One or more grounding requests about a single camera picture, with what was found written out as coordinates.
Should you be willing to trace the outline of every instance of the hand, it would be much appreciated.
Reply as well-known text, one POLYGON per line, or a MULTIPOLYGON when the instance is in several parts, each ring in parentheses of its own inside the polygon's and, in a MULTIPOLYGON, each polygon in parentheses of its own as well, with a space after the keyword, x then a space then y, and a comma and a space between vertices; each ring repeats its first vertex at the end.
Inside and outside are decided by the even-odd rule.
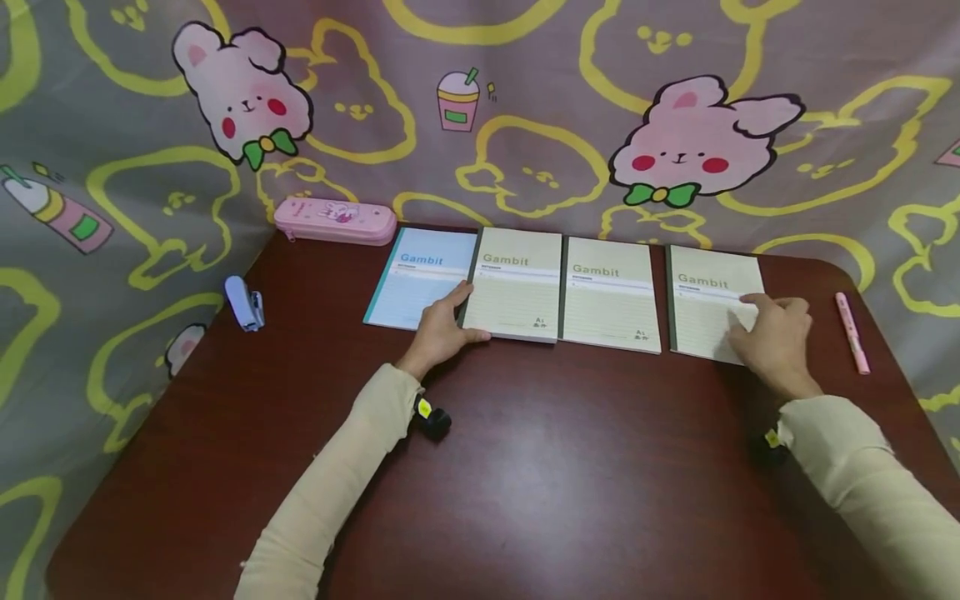
POLYGON ((806 313, 809 303, 802 298, 770 300, 766 294, 748 294, 740 301, 759 310, 753 330, 740 323, 730 328, 730 345, 743 364, 787 400, 821 396, 806 369, 806 335, 813 325, 806 313))
POLYGON ((486 331, 461 329, 453 317, 453 310, 463 304, 472 291, 472 283, 461 281, 445 298, 423 309, 417 335, 407 353, 397 361, 398 369, 422 381, 428 371, 452 358, 460 348, 490 339, 486 331))

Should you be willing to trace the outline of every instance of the table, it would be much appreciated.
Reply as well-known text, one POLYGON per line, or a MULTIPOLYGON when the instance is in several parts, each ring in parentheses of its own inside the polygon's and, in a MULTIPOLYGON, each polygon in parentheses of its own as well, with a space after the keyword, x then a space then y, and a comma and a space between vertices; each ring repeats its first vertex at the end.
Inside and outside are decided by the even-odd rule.
MULTIPOLYGON (((266 327, 243 333, 228 308, 217 315, 57 549, 55 598, 231 597, 313 454, 412 339, 361 323, 389 251, 271 240, 247 276, 266 327)), ((665 341, 661 248, 653 259, 665 341)), ((810 300, 824 389, 874 417, 960 514, 960 480, 850 278, 809 259, 762 256, 760 268, 771 295, 810 300), (837 291, 869 376, 853 367, 837 291)), ((792 461, 751 461, 745 440, 772 413, 741 367, 495 340, 426 385, 453 429, 440 444, 413 433, 387 457, 321 597, 896 597, 792 461)))

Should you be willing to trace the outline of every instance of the lined paper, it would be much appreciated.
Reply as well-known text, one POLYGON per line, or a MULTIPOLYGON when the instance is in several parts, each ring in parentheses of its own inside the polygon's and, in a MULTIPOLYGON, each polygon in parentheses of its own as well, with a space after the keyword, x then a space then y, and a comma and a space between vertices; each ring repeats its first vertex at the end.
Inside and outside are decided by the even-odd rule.
POLYGON ((475 233, 403 228, 364 323, 416 329, 423 309, 467 278, 475 233))
POLYGON ((562 236, 484 228, 464 327, 495 337, 556 342, 562 236))
POLYGON ((748 330, 756 307, 740 302, 763 293, 755 256, 740 256, 671 246, 671 349, 735 365, 742 364, 727 341, 733 320, 748 330))
POLYGON ((563 339, 660 353, 650 249, 567 238, 563 339))

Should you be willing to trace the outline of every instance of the pencil case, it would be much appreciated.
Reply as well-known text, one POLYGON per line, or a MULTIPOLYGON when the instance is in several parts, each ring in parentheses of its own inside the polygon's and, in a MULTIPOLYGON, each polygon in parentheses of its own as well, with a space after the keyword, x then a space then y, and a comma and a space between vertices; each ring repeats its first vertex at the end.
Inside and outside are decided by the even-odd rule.
POLYGON ((396 215, 387 206, 288 196, 274 213, 276 228, 296 239, 384 246, 394 239, 396 215))

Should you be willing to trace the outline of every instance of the pen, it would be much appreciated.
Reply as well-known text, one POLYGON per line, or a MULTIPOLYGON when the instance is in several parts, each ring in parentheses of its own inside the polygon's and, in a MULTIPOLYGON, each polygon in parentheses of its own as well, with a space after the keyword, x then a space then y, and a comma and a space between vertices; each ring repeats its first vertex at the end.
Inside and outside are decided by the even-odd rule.
POLYGON ((869 375, 870 365, 867 364, 867 355, 860 345, 860 332, 856 330, 856 324, 853 322, 853 312, 850 310, 850 303, 847 302, 847 295, 843 292, 837 292, 834 298, 837 301, 837 308, 840 310, 840 320, 843 321, 843 328, 847 332, 847 341, 850 342, 850 350, 853 353, 856 369, 861 375, 869 375))

